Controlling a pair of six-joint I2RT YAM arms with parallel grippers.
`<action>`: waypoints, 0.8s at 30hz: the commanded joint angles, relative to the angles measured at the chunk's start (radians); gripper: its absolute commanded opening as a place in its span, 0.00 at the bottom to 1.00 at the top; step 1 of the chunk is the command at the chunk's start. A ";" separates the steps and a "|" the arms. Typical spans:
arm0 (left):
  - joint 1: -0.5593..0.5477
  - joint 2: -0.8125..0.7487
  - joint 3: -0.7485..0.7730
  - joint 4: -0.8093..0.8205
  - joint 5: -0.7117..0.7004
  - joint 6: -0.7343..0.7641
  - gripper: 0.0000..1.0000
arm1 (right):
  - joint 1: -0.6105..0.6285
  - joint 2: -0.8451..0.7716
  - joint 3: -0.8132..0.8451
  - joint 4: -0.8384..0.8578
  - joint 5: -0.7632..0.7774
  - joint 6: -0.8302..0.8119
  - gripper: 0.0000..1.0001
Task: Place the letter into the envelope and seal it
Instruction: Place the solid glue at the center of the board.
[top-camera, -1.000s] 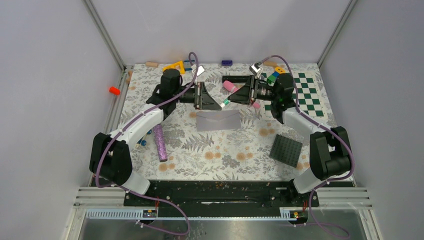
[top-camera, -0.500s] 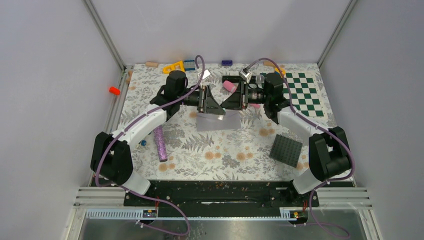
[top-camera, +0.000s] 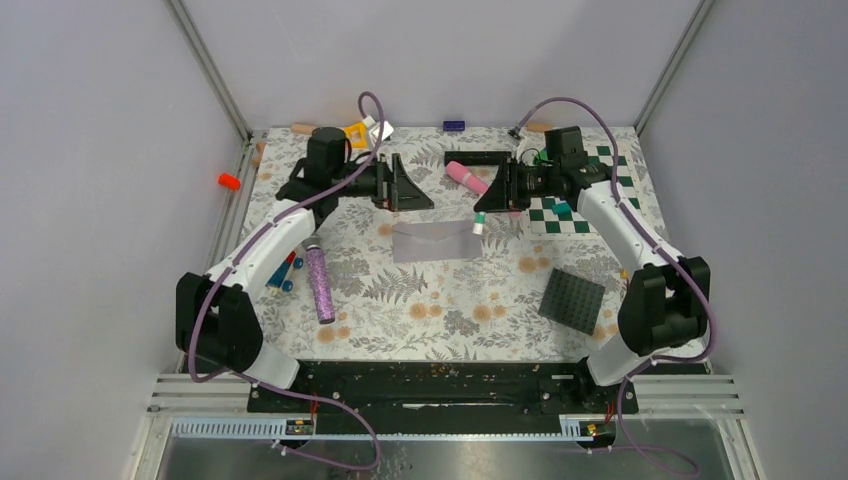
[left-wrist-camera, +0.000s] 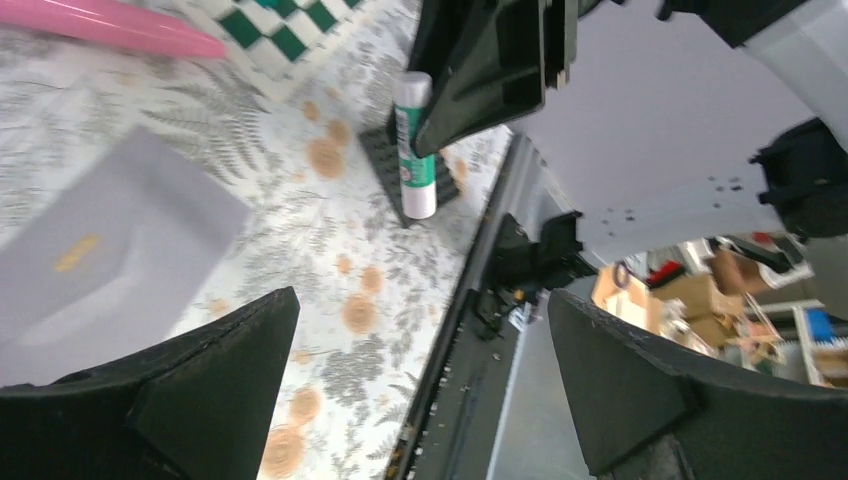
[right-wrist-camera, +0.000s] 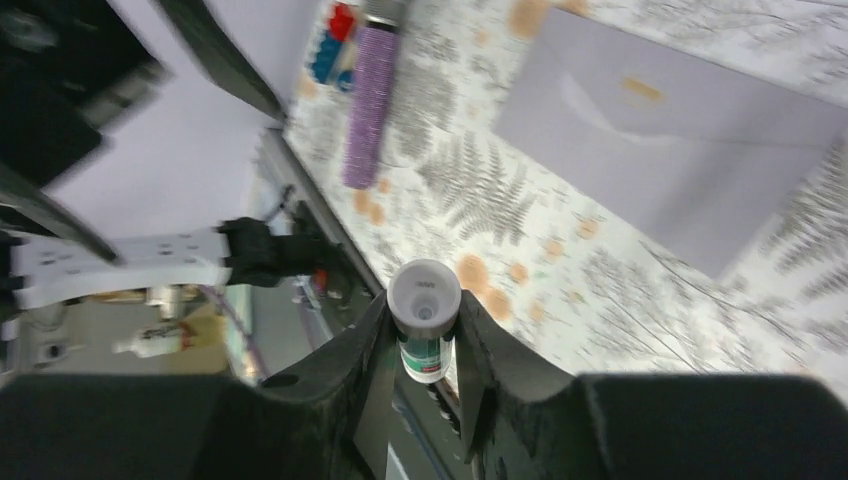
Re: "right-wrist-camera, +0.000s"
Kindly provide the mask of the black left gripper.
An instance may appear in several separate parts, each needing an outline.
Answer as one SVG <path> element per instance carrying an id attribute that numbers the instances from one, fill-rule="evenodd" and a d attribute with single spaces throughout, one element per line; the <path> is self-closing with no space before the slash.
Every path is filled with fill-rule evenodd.
<path id="1" fill-rule="evenodd" d="M 205 1 L 155 4 L 216 86 L 275 120 L 285 118 L 276 93 Z M 165 77 L 107 1 L 2 2 L 1 204 L 122 265 L 107 240 L 37 187 L 97 150 L 102 129 L 145 102 Z"/>

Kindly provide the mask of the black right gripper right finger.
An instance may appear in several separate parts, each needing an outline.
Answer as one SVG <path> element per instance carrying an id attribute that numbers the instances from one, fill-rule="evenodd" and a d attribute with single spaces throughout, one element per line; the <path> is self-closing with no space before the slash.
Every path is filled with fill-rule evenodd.
<path id="1" fill-rule="evenodd" d="M 571 375 L 464 291 L 461 437 L 478 479 L 843 479 L 847 410 L 774 374 Z"/>

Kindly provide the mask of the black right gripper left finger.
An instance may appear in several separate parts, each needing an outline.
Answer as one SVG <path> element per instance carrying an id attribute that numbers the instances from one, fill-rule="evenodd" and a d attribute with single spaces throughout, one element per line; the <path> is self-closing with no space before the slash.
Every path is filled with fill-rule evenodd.
<path id="1" fill-rule="evenodd" d="M 324 479 L 317 410 L 222 374 L 28 374 L 1 391 L 5 479 Z"/>

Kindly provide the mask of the green white glue stick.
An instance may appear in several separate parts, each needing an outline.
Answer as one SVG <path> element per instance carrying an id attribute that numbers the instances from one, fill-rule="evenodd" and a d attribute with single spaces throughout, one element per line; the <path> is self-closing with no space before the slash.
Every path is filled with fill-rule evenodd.
<path id="1" fill-rule="evenodd" d="M 387 304 L 398 330 L 402 365 L 412 380 L 427 385 L 445 378 L 461 297 L 455 273 L 436 260 L 413 260 L 391 278 Z"/>

